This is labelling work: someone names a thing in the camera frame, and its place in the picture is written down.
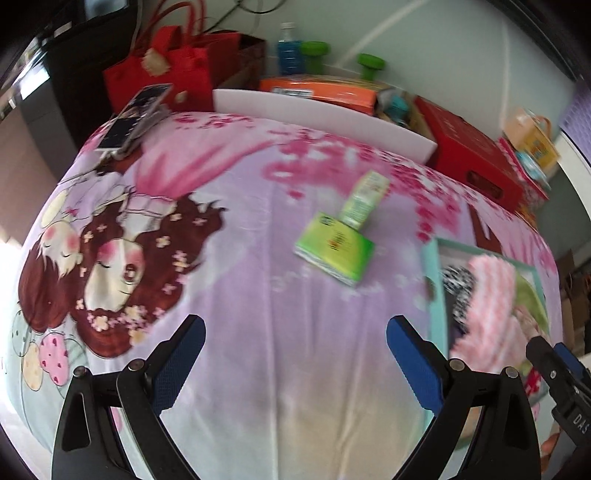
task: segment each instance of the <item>light blue storage box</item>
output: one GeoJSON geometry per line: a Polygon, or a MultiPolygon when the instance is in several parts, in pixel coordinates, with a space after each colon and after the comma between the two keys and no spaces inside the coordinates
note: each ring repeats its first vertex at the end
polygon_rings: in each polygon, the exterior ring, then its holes
{"type": "MultiPolygon", "coordinates": [[[[434,238],[425,244],[421,251],[427,288],[429,290],[429,315],[431,316],[430,342],[433,342],[439,351],[449,359],[449,344],[447,340],[447,314],[445,306],[445,289],[441,271],[450,265],[465,266],[476,255],[494,255],[501,257],[512,264],[517,271],[534,286],[540,301],[546,308],[542,283],[535,267],[511,260],[502,255],[470,245],[460,244],[452,240],[434,238]]],[[[425,430],[433,419],[433,414],[426,411],[425,430]]]]}

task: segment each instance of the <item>bottle of blue liquid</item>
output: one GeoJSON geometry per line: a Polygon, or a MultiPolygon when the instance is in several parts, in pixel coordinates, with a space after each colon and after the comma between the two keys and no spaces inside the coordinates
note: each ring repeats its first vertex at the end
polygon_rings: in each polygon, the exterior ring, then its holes
{"type": "Polygon", "coordinates": [[[296,25],[292,22],[281,24],[281,39],[277,43],[279,72],[281,75],[304,73],[304,56],[301,54],[301,40],[296,40],[296,25]]]}

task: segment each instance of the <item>screw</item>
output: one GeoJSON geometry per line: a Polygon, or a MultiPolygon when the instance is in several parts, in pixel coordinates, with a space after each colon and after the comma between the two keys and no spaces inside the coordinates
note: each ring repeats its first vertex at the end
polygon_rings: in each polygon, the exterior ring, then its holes
{"type": "Polygon", "coordinates": [[[456,372],[461,372],[462,370],[464,370],[466,364],[458,358],[452,358],[449,361],[449,366],[452,368],[452,370],[455,370],[456,372]]]}
{"type": "Polygon", "coordinates": [[[74,376],[76,378],[84,377],[86,375],[86,367],[82,365],[74,369],[74,376]]]}
{"type": "Polygon", "coordinates": [[[519,372],[517,370],[515,370],[515,368],[513,368],[513,367],[505,368],[505,373],[507,374],[507,377],[509,377],[509,378],[517,378],[519,376],[519,372]]]}
{"type": "Polygon", "coordinates": [[[141,358],[136,358],[129,362],[127,368],[129,368],[132,372],[137,372],[138,370],[142,370],[144,367],[145,362],[141,358]]]}

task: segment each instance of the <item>smartphone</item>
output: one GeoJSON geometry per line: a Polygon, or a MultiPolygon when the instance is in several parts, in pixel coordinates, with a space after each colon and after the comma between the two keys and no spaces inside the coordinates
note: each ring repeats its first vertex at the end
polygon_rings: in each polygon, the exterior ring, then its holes
{"type": "Polygon", "coordinates": [[[172,86],[171,83],[161,83],[142,88],[121,110],[96,149],[123,149],[133,139],[132,133],[154,113],[172,86]]]}

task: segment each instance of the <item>green cloth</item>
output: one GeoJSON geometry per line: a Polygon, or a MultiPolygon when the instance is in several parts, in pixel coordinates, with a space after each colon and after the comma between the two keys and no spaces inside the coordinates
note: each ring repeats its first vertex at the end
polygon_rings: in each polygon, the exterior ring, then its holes
{"type": "Polygon", "coordinates": [[[515,278],[515,303],[513,305],[516,307],[523,305],[535,321],[538,322],[540,328],[545,333],[550,332],[546,309],[542,305],[535,288],[519,273],[516,274],[515,278]]]}

